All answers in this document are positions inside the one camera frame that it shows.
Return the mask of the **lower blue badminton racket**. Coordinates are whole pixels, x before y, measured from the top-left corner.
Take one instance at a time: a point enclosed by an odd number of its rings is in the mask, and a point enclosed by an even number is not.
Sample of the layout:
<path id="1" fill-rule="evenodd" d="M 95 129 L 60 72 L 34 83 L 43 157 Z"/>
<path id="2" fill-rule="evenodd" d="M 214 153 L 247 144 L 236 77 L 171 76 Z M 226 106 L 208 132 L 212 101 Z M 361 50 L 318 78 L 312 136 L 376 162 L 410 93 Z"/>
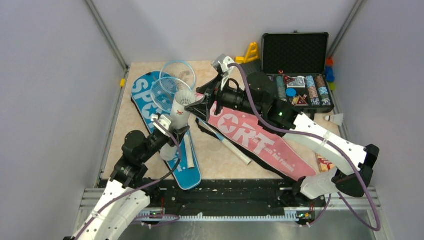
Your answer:
<path id="1" fill-rule="evenodd" d="M 151 97 L 153 102 L 163 111 L 170 113 L 172 105 L 174 103 L 175 96 L 179 91 L 189 91 L 191 93 L 190 86 L 181 79 L 165 76 L 160 77 L 156 80 L 151 87 Z M 212 133 L 214 137 L 217 137 L 230 151 L 232 151 L 239 159 L 241 159 L 246 165 L 249 165 L 252 160 L 248 158 L 244 153 L 237 149 L 229 140 L 225 139 L 220 133 L 212 130 L 211 127 L 207 126 L 204 121 L 200 121 L 201 126 L 205 127 Z"/>

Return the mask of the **red white card box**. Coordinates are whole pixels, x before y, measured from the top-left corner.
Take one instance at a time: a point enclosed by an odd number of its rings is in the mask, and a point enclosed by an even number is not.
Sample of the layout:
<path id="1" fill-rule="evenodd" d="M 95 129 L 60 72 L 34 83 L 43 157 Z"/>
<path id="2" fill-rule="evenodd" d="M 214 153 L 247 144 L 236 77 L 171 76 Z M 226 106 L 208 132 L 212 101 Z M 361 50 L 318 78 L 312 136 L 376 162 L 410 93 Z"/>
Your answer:
<path id="1" fill-rule="evenodd" d="M 328 159 L 326 159 L 322 155 L 316 153 L 315 156 L 316 156 L 318 169 L 320 173 L 328 172 L 335 167 L 335 165 L 332 162 L 330 162 Z"/>

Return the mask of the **yellow clip on frame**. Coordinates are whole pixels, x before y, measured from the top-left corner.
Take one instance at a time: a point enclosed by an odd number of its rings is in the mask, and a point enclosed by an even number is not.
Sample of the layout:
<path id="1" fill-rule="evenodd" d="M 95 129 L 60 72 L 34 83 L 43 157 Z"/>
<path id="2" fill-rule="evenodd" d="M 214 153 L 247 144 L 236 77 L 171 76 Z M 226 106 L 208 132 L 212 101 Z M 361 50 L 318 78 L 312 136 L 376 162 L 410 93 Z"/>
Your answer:
<path id="1" fill-rule="evenodd" d="M 125 86 L 125 84 L 126 84 L 126 79 L 125 79 L 125 78 L 122 78 L 122 79 L 121 79 L 121 81 L 120 81 L 119 86 L 120 86 L 121 88 L 123 88 L 123 87 Z"/>

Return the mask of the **white shuttlecock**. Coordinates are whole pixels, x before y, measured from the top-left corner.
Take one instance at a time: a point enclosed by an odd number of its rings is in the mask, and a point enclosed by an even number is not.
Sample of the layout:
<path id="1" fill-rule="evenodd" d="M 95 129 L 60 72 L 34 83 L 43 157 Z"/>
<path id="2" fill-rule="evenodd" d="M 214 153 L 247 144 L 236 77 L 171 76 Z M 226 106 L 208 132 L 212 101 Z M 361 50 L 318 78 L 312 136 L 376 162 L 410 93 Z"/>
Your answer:
<path id="1" fill-rule="evenodd" d="M 196 94 L 190 90 L 180 90 L 176 93 L 175 100 L 182 106 L 188 106 L 196 102 Z"/>
<path id="2" fill-rule="evenodd" d="M 344 114 L 339 113 L 339 114 L 334 114 L 334 115 L 327 115 L 327 116 L 324 117 L 324 120 L 341 127 L 343 125 L 343 122 L 344 122 Z"/>

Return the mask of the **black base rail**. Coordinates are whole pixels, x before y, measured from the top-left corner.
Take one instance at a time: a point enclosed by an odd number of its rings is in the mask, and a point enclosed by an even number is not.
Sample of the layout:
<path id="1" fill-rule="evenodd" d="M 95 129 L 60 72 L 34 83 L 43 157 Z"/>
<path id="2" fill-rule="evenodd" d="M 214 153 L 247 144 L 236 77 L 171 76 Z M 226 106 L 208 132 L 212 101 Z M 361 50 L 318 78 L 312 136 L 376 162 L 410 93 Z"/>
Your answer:
<path id="1" fill-rule="evenodd" d="M 150 208 L 165 214 L 194 217 L 284 216 L 288 208 L 324 207 L 325 198 L 298 202 L 291 185 L 283 179 L 202 180 L 190 190 L 181 189 L 175 180 L 162 180 L 147 187 Z"/>

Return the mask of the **black poker chip case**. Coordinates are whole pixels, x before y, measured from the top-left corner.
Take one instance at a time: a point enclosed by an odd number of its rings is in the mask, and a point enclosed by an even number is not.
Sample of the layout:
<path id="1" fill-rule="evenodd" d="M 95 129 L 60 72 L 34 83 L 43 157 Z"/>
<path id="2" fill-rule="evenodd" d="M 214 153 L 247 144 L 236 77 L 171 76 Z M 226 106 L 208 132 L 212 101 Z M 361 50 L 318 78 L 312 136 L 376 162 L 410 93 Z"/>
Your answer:
<path id="1" fill-rule="evenodd" d="M 325 67 L 329 34 L 265 33 L 261 70 L 276 83 L 278 97 L 314 116 L 330 113 L 334 101 Z"/>

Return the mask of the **clear tube lid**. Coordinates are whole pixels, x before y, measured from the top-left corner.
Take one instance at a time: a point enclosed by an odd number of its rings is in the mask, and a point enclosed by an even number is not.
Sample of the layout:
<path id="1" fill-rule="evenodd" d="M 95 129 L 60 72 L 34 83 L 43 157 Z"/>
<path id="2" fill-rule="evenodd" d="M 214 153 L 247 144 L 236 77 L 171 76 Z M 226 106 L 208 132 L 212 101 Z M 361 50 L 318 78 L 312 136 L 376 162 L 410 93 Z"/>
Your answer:
<path id="1" fill-rule="evenodd" d="M 219 139 L 212 139 L 209 144 L 209 150 L 212 152 L 218 152 L 221 149 L 222 142 Z"/>

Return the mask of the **upper blue badminton racket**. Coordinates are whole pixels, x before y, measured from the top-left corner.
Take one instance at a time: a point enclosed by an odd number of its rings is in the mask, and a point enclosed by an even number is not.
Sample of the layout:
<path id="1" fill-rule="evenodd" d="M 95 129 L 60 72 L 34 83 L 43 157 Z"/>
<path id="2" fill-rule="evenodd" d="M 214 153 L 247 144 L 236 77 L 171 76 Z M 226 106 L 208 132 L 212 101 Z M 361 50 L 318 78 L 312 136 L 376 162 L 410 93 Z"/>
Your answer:
<path id="1" fill-rule="evenodd" d="M 161 69 L 160 78 L 173 77 L 185 82 L 192 90 L 196 84 L 196 74 L 190 64 L 182 60 L 167 62 Z"/>

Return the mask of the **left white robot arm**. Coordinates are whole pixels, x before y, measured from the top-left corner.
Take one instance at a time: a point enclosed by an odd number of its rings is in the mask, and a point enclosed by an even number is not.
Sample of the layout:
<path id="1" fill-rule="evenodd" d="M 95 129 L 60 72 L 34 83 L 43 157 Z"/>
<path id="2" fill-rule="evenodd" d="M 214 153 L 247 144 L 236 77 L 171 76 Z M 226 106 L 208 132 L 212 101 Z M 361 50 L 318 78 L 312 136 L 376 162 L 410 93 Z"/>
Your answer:
<path id="1" fill-rule="evenodd" d="M 149 136 L 133 130 L 125 136 L 122 156 L 89 217 L 70 240 L 117 240 L 137 215 L 160 202 L 161 179 L 146 178 L 146 162 L 164 146 L 179 147 L 189 126 L 175 130 L 159 125 Z"/>

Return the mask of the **white shuttlecock tube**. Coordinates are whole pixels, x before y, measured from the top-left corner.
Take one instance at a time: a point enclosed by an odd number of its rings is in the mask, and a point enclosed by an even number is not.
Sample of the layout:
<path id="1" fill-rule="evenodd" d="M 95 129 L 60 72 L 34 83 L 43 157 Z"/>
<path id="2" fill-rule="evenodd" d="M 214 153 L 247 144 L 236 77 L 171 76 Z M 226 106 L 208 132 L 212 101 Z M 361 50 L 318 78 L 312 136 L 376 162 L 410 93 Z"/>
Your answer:
<path id="1" fill-rule="evenodd" d="M 175 96 L 170 112 L 170 117 L 172 118 L 173 128 L 179 130 L 188 125 L 190 113 L 185 110 L 186 106 L 177 103 Z M 177 156 L 178 147 L 179 145 L 171 147 L 166 144 L 160 151 L 160 157 L 166 162 L 172 161 Z"/>

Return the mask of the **coloured toys in corner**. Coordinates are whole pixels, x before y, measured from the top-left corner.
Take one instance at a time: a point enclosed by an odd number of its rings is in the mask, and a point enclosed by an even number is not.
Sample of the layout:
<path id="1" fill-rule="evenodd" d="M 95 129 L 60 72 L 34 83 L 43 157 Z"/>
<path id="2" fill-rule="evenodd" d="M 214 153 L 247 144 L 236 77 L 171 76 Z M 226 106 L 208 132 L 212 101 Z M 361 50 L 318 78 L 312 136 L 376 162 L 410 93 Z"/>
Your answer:
<path id="1" fill-rule="evenodd" d="M 333 59 L 328 58 L 325 63 L 325 75 L 326 75 L 326 81 L 328 82 L 328 85 L 331 91 L 336 90 L 333 65 L 334 65 Z"/>

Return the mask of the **dark grey building plate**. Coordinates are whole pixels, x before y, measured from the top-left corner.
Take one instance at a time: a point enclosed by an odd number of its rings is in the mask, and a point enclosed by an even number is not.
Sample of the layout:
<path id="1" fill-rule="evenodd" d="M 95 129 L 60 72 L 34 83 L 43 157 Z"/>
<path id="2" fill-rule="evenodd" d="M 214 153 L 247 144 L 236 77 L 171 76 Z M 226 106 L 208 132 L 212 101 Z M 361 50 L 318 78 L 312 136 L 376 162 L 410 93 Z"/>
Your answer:
<path id="1" fill-rule="evenodd" d="M 245 74 L 244 83 L 255 79 L 264 79 L 267 75 L 262 71 L 262 63 L 260 60 L 254 60 L 248 63 L 240 63 L 238 66 L 243 70 Z"/>

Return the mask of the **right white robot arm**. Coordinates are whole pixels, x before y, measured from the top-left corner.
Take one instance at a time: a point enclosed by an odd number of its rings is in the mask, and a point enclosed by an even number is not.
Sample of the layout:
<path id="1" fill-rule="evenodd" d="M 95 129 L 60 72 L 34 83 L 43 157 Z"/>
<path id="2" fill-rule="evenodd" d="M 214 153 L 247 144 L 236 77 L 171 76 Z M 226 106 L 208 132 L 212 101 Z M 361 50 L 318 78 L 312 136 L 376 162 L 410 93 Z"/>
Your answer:
<path id="1" fill-rule="evenodd" d="M 244 89 L 231 87 L 219 75 L 198 89 L 199 100 L 186 109 L 274 169 L 282 164 L 277 148 L 284 141 L 296 142 L 329 160 L 333 168 L 316 175 L 288 167 L 282 170 L 295 181 L 293 200 L 299 206 L 326 194 L 368 196 L 379 148 L 333 134 L 278 99 L 276 90 L 262 72 L 248 75 Z"/>

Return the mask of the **blue racket cover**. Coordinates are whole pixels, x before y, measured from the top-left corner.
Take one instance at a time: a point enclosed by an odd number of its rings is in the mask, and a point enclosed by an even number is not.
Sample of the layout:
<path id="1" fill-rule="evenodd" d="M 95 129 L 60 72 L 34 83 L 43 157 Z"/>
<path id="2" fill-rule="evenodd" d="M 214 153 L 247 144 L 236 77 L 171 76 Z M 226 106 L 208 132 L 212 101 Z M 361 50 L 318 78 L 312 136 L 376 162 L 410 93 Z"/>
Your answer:
<path id="1" fill-rule="evenodd" d="M 135 80 L 131 89 L 131 101 L 138 110 L 141 119 L 148 130 L 152 133 L 155 129 L 151 122 L 153 114 L 168 114 L 160 109 L 151 97 L 153 83 L 160 78 L 160 71 L 146 73 Z M 202 180 L 198 166 L 197 156 L 192 146 L 192 136 L 188 131 L 180 144 L 182 151 L 181 163 L 173 173 L 179 187 L 182 190 L 190 190 L 198 186 Z"/>

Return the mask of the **blue badminton racket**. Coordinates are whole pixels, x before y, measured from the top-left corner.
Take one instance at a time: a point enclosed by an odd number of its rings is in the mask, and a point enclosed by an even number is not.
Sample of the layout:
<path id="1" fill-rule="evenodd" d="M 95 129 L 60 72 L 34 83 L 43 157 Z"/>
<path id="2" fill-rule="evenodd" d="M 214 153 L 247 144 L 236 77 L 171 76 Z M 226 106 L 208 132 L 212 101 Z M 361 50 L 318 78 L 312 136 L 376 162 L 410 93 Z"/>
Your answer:
<path id="1" fill-rule="evenodd" d="M 190 64 L 182 60 L 167 62 L 161 69 L 160 78 L 173 77 L 185 82 L 192 90 L 196 84 L 196 74 Z"/>
<path id="2" fill-rule="evenodd" d="M 163 111 L 170 113 L 172 105 L 174 103 L 175 96 L 179 91 L 189 91 L 191 93 L 190 86 L 181 79 L 165 76 L 160 77 L 156 80 L 151 87 L 151 97 L 153 102 Z M 225 139 L 220 133 L 212 130 L 211 127 L 207 126 L 204 121 L 200 121 L 201 126 L 205 127 L 212 133 L 214 137 L 217 137 L 230 151 L 232 151 L 239 159 L 241 159 L 246 165 L 249 165 L 252 160 L 248 158 L 244 153 L 237 149 L 229 140 Z"/>

